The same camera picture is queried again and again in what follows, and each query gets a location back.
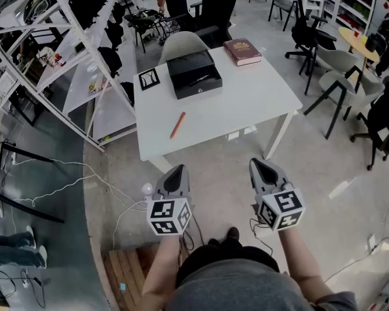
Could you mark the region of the white metal shelving rack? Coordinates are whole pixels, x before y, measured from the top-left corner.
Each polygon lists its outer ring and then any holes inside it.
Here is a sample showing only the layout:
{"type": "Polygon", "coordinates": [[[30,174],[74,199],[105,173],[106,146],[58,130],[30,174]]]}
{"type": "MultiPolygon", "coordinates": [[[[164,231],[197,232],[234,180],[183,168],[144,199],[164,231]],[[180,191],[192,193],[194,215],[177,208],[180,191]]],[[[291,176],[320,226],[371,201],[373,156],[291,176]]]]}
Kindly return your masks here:
{"type": "Polygon", "coordinates": [[[16,91],[99,150],[137,130],[119,0],[0,0],[0,107],[16,91]]]}

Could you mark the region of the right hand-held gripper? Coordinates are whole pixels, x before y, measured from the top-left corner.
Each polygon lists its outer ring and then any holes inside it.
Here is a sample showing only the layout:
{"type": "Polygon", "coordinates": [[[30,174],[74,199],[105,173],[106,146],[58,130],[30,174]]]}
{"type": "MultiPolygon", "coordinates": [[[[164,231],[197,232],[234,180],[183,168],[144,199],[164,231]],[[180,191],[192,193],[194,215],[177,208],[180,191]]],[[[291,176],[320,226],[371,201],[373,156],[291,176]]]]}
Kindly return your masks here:
{"type": "Polygon", "coordinates": [[[252,188],[256,192],[257,217],[273,231],[282,231],[299,224],[305,202],[299,188],[287,182],[284,170],[271,161],[254,157],[249,163],[252,188]],[[267,187],[280,187],[266,192],[267,187]]]}

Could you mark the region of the person's right forearm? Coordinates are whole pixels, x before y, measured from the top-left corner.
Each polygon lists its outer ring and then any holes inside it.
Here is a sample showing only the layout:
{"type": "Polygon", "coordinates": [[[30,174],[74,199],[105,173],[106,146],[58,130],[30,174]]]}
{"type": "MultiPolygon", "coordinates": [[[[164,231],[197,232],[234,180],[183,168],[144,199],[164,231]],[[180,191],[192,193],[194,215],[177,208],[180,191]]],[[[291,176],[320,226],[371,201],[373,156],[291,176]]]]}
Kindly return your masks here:
{"type": "Polygon", "coordinates": [[[278,232],[285,254],[289,274],[296,281],[303,296],[309,302],[333,294],[332,289],[322,279],[320,268],[313,254],[306,246],[296,228],[278,232]]]}

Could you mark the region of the dark red hardcover book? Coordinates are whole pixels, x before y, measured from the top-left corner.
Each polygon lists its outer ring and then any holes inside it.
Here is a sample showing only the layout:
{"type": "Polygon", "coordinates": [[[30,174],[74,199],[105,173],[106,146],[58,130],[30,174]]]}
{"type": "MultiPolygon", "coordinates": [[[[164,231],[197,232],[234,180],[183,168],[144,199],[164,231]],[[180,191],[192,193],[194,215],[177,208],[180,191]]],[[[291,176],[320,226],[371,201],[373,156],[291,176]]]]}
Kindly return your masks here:
{"type": "Polygon", "coordinates": [[[261,61],[261,53],[246,39],[225,41],[223,48],[235,62],[236,66],[249,65],[261,61]]]}

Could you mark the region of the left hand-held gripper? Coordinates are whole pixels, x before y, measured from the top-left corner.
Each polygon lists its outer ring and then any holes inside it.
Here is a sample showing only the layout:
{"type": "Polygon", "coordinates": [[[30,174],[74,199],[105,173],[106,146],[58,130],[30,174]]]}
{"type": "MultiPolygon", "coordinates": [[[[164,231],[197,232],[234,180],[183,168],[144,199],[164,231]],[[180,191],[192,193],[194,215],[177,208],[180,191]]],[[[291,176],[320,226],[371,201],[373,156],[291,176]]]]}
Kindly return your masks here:
{"type": "Polygon", "coordinates": [[[193,216],[190,191],[185,165],[173,167],[158,180],[158,194],[147,196],[147,223],[155,235],[183,235],[193,216]]]}

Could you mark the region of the round wooden table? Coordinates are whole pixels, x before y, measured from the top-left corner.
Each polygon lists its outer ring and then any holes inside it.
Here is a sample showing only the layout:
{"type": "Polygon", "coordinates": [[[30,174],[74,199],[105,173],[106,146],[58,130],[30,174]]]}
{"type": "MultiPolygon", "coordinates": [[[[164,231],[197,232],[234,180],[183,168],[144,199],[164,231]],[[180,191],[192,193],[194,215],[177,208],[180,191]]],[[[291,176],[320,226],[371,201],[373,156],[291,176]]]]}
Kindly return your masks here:
{"type": "Polygon", "coordinates": [[[379,54],[376,51],[377,43],[375,40],[369,38],[364,40],[365,37],[363,35],[346,27],[339,27],[338,32],[352,49],[363,56],[362,72],[364,72],[368,60],[373,62],[379,61],[379,54]]]}

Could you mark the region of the black picture frame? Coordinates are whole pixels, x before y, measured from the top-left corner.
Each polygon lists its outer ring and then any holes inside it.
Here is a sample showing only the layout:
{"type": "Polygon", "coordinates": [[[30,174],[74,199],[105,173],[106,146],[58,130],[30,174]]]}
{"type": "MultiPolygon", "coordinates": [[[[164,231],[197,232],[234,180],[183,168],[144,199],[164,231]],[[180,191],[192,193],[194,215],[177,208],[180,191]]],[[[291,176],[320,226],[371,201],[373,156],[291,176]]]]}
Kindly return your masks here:
{"type": "Polygon", "coordinates": [[[142,91],[160,84],[160,80],[155,68],[148,69],[138,74],[138,77],[142,91]]]}

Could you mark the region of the grey chair with black legs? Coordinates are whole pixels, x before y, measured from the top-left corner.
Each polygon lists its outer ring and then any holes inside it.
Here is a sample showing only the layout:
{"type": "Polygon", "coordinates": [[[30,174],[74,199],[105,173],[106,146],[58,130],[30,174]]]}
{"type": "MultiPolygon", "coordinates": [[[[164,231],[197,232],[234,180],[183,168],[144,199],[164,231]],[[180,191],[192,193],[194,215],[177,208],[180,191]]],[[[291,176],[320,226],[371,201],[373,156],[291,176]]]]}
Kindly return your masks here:
{"type": "Polygon", "coordinates": [[[327,50],[319,46],[316,56],[330,67],[319,80],[322,95],[304,111],[308,115],[324,100],[331,100],[336,110],[325,135],[328,139],[342,108],[363,108],[378,98],[384,91],[384,85],[374,82],[362,74],[356,66],[357,57],[350,52],[327,50]]]}

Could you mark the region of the red pen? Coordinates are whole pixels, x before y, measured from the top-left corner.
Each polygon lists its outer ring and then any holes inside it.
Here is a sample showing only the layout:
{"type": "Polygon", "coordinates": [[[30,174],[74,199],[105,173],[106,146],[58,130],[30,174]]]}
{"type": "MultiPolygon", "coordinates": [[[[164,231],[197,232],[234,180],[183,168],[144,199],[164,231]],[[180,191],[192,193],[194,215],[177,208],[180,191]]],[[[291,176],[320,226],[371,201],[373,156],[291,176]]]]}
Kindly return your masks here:
{"type": "Polygon", "coordinates": [[[179,117],[179,119],[178,119],[178,121],[177,121],[177,123],[176,123],[176,125],[174,126],[174,129],[173,129],[173,131],[172,131],[172,133],[170,135],[170,139],[173,139],[174,136],[176,135],[176,133],[177,133],[179,127],[180,127],[180,124],[182,123],[182,121],[183,121],[185,116],[186,116],[186,112],[182,112],[180,117],[179,117]]]}

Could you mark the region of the beige shell chair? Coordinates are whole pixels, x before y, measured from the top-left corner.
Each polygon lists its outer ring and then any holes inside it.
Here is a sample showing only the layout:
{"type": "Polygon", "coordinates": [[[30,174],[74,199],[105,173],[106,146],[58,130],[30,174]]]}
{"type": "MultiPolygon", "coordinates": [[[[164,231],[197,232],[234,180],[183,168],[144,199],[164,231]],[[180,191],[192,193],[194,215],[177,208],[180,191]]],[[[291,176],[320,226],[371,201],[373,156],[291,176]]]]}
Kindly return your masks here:
{"type": "Polygon", "coordinates": [[[204,50],[209,50],[209,47],[197,34],[180,31],[166,39],[158,65],[164,64],[168,60],[204,50]]]}

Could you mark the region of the wooden pallet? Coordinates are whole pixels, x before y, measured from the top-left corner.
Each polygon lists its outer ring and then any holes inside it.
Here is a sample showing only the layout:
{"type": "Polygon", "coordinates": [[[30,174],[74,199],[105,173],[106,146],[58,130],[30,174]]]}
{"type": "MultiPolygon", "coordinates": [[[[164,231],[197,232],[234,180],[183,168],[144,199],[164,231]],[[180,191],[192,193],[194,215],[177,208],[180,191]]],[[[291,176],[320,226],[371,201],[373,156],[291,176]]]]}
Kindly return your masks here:
{"type": "Polygon", "coordinates": [[[103,252],[102,262],[120,311],[136,311],[159,244],[103,252]]]}

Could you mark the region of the person's black trousers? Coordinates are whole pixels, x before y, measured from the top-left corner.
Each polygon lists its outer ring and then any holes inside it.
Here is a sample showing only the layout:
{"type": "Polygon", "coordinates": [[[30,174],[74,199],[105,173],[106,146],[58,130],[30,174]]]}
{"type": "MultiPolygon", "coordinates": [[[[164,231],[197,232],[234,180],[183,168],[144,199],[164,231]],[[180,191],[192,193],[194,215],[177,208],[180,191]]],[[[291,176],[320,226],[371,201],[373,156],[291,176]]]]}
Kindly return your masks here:
{"type": "Polygon", "coordinates": [[[183,280],[195,271],[214,262],[231,259],[252,260],[279,272],[279,266],[272,256],[257,247],[243,246],[239,242],[239,231],[236,227],[231,227],[224,240],[219,242],[212,238],[206,245],[195,249],[186,258],[178,270],[176,287],[179,287],[183,280]]]}

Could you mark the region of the colourful flat packet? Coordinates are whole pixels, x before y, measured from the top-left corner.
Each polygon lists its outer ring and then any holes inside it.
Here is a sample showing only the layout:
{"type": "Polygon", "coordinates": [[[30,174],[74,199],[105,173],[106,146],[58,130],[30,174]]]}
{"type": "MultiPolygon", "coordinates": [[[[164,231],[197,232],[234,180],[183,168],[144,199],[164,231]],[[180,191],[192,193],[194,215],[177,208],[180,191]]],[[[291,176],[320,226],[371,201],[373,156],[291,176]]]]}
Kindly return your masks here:
{"type": "Polygon", "coordinates": [[[102,91],[105,87],[109,88],[110,86],[111,84],[109,83],[109,81],[107,81],[107,78],[105,76],[102,76],[90,83],[90,85],[88,86],[88,95],[94,95],[102,91]]]}

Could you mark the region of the black box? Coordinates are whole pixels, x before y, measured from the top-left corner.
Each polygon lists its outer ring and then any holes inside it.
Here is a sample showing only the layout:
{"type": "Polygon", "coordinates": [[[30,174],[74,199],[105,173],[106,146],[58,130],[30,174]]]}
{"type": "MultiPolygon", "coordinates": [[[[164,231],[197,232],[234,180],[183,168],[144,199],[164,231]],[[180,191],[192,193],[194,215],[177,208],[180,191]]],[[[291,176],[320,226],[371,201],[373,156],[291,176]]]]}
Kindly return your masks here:
{"type": "Polygon", "coordinates": [[[208,50],[168,60],[167,67],[178,100],[222,87],[222,77],[208,50]],[[189,87],[191,82],[205,75],[210,77],[189,87]]]}

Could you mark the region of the black high-back office chair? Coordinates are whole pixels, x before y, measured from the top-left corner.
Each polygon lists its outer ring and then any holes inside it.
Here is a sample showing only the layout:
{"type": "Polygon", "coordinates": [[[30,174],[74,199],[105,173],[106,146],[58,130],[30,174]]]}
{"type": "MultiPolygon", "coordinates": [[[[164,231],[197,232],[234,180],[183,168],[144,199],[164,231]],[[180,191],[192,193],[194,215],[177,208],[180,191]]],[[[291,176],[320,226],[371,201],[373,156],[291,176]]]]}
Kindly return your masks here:
{"type": "Polygon", "coordinates": [[[169,21],[177,23],[179,31],[194,32],[211,48],[223,46],[230,41],[230,18],[236,0],[201,0],[191,5],[195,15],[189,13],[169,17],[169,21]]]}

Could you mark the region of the black pen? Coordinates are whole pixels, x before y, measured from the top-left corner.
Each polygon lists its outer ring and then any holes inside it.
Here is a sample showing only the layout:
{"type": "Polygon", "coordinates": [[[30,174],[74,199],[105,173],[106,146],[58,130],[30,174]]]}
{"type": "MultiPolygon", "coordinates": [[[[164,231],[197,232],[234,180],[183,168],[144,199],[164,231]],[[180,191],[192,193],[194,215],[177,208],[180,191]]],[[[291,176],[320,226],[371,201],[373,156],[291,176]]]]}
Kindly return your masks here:
{"type": "Polygon", "coordinates": [[[199,82],[201,82],[201,81],[203,81],[203,80],[205,80],[205,79],[207,79],[209,77],[210,77],[210,75],[202,76],[202,77],[198,78],[197,80],[195,80],[194,82],[191,82],[189,84],[189,87],[194,86],[195,84],[197,84],[197,83],[199,83],[199,82]]]}

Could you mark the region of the black mesh office chair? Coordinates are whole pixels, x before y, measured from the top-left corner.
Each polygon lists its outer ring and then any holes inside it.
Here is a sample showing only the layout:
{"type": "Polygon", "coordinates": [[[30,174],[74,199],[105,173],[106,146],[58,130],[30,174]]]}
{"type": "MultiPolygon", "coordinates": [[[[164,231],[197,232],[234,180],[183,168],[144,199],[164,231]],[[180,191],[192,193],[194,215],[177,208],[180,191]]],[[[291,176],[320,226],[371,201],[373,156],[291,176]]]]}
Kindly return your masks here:
{"type": "Polygon", "coordinates": [[[303,68],[306,67],[305,74],[309,76],[311,60],[314,57],[315,49],[318,45],[328,50],[335,50],[336,38],[332,35],[317,28],[319,23],[327,23],[327,20],[318,16],[312,16],[314,19],[311,26],[307,24],[308,17],[303,11],[302,0],[296,0],[296,23],[292,28],[292,39],[296,43],[295,48],[301,49],[301,52],[286,52],[285,58],[289,58],[290,55],[304,56],[304,65],[301,68],[299,74],[302,73],[303,68]]]}

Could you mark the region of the black metal frame stand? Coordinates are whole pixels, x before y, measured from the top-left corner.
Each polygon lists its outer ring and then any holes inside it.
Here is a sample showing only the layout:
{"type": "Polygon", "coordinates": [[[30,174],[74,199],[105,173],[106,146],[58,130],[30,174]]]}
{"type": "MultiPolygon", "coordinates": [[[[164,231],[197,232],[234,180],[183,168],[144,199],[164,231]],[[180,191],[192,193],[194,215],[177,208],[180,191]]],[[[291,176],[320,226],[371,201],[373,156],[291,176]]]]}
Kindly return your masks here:
{"type": "MultiPolygon", "coordinates": [[[[53,159],[49,159],[49,158],[46,158],[46,157],[43,157],[43,156],[40,156],[37,154],[33,154],[32,152],[28,152],[26,150],[19,149],[16,146],[11,145],[10,143],[2,143],[0,146],[0,185],[1,185],[1,165],[2,165],[2,161],[3,161],[3,152],[4,151],[12,152],[15,154],[20,154],[21,156],[25,156],[25,157],[28,157],[30,159],[35,159],[38,161],[43,161],[46,163],[54,163],[53,159]]],[[[7,205],[10,205],[13,208],[16,208],[20,211],[31,214],[33,216],[37,216],[37,217],[42,218],[44,220],[48,220],[48,221],[52,221],[52,222],[56,222],[56,223],[60,223],[60,224],[64,223],[64,221],[62,219],[53,217],[51,215],[42,213],[42,212],[37,211],[35,209],[32,209],[30,207],[24,206],[24,205],[18,203],[17,201],[11,200],[10,198],[4,196],[1,193],[0,193],[0,201],[2,201],[3,203],[5,203],[7,205]]]]}

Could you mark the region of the person's left forearm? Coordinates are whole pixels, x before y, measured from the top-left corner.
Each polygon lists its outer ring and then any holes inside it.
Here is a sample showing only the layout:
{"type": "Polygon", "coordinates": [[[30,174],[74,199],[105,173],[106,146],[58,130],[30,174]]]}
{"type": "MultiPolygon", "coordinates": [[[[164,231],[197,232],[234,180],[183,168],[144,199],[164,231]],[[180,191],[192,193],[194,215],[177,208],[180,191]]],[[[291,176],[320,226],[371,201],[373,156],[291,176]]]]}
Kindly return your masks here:
{"type": "Polygon", "coordinates": [[[179,257],[179,236],[163,237],[143,286],[142,310],[160,311],[171,297],[176,287],[179,257]]]}

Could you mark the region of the row of black bags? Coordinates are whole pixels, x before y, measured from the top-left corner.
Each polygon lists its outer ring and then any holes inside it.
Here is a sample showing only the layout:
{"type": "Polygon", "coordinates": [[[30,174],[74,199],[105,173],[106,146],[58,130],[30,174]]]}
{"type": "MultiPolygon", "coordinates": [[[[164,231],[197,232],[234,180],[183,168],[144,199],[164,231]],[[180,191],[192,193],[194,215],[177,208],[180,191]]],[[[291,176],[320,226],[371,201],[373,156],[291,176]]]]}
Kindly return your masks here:
{"type": "Polygon", "coordinates": [[[70,24],[80,41],[115,88],[124,103],[132,107],[124,84],[119,80],[124,63],[119,52],[125,40],[125,7],[118,0],[65,0],[70,24]]]}

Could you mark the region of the person's grey shirt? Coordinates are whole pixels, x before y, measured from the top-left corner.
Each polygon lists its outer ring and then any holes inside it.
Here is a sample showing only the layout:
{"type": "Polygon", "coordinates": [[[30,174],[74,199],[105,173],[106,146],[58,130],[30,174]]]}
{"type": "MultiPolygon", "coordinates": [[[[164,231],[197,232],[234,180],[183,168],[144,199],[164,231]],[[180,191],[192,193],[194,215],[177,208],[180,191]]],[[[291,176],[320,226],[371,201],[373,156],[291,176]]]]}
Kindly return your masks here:
{"type": "Polygon", "coordinates": [[[187,276],[163,311],[357,311],[355,294],[309,302],[288,275],[246,259],[214,262],[187,276]]]}

